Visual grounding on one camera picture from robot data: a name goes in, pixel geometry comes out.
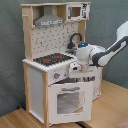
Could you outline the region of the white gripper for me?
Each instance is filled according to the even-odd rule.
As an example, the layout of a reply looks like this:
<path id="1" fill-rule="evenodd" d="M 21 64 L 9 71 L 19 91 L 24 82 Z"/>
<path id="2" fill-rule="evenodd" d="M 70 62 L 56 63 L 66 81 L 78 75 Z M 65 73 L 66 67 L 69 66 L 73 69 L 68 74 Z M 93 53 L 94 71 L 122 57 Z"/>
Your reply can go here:
<path id="1" fill-rule="evenodd" d="M 97 70 L 94 66 L 85 67 L 84 69 L 82 69 L 77 63 L 71 63 L 69 66 L 70 78 L 93 77 L 96 73 Z"/>

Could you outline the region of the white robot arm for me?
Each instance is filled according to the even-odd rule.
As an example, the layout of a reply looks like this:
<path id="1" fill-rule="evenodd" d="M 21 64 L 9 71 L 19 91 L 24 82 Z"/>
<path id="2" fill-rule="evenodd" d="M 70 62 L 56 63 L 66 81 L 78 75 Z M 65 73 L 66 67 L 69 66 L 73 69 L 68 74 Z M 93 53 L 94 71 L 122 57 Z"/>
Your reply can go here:
<path id="1" fill-rule="evenodd" d="M 117 39 L 109 48 L 104 49 L 97 45 L 81 43 L 75 48 L 77 63 L 79 65 L 88 65 L 92 61 L 92 65 L 96 67 L 104 67 L 116 54 L 128 45 L 128 21 L 124 22 L 117 29 Z"/>

